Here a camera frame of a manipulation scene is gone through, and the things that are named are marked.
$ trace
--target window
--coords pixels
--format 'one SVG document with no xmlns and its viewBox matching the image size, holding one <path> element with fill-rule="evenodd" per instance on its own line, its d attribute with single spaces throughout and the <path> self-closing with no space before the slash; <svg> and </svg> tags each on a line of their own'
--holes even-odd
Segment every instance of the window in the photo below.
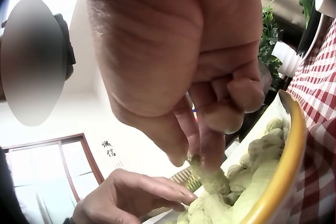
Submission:
<svg viewBox="0 0 336 224">
<path fill-rule="evenodd" d="M 62 223 L 104 180 L 83 134 L 4 150 L 30 223 Z"/>
</svg>

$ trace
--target window frame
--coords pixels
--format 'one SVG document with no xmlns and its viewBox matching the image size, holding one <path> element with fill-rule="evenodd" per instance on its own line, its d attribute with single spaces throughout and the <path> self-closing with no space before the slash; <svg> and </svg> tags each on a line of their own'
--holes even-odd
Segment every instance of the window frame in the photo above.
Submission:
<svg viewBox="0 0 336 224">
<path fill-rule="evenodd" d="M 90 165 L 90 168 L 92 170 L 93 175 L 95 176 L 98 184 L 100 185 L 103 181 L 104 181 L 104 177 L 102 176 L 97 163 L 91 153 L 91 150 L 89 148 L 89 145 L 86 141 L 85 135 L 84 133 L 79 133 L 79 134 L 74 134 L 74 135 L 70 135 L 70 136 L 66 136 L 66 137 L 60 137 L 60 138 L 54 138 L 54 139 L 49 139 L 49 140 L 44 140 L 44 141 L 37 141 L 37 142 L 31 142 L 31 143 L 26 143 L 26 144 L 17 144 L 17 145 L 11 145 L 11 146 L 6 146 L 3 147 L 3 151 L 5 153 L 11 153 L 12 151 L 17 151 L 17 150 L 25 150 L 25 149 L 32 149 L 32 148 L 36 148 L 36 147 L 42 147 L 42 146 L 48 146 L 48 145 L 54 145 L 57 144 L 59 146 L 60 149 L 60 155 L 61 155 L 61 159 L 62 159 L 62 164 L 66 173 L 66 178 L 69 182 L 69 185 L 71 187 L 72 193 L 76 199 L 76 202 L 80 201 L 80 198 L 78 196 L 78 193 L 76 191 L 76 188 L 73 184 L 72 178 L 70 176 L 70 172 L 69 169 L 67 167 L 66 164 L 66 159 L 63 153 L 63 148 L 62 145 L 63 144 L 68 144 L 68 143 L 74 143 L 74 142 L 80 142 L 82 147 L 83 147 L 83 151 L 85 153 L 86 159 Z M 12 171 L 12 160 L 11 160 L 11 155 L 9 155 L 9 169 Z"/>
</svg>

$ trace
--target white pot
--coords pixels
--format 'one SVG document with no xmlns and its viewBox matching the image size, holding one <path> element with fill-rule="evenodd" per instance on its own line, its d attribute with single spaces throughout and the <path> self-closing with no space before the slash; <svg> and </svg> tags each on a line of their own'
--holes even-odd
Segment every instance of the white pot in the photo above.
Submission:
<svg viewBox="0 0 336 224">
<path fill-rule="evenodd" d="M 297 68 L 302 62 L 302 58 L 296 55 L 296 51 L 288 44 L 278 41 L 274 46 L 272 55 L 276 56 L 282 62 L 282 65 L 277 71 L 285 76 L 294 77 Z"/>
</svg>

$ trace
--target tablecloth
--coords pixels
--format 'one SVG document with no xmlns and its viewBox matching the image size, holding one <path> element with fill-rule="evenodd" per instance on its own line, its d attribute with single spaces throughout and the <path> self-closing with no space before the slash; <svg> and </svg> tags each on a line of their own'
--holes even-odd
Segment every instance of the tablecloth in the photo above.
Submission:
<svg viewBox="0 0 336 224">
<path fill-rule="evenodd" d="M 335 210 L 336 20 L 325 17 L 316 44 L 288 86 L 301 104 L 307 145 L 288 223 L 325 223 Z"/>
</svg>

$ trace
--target hand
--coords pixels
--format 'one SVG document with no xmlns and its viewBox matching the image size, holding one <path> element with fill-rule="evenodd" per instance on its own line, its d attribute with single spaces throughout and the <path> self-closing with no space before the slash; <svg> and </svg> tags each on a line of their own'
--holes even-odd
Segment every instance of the hand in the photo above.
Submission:
<svg viewBox="0 0 336 224">
<path fill-rule="evenodd" d="M 115 116 L 171 162 L 200 154 L 220 167 L 224 133 L 264 101 L 260 0 L 87 0 L 96 56 Z M 189 92 L 198 117 L 186 98 Z"/>
<path fill-rule="evenodd" d="M 167 178 L 151 178 L 122 169 L 110 176 L 77 204 L 77 224 L 140 224 L 139 217 L 166 206 L 183 211 L 197 197 Z"/>
</svg>

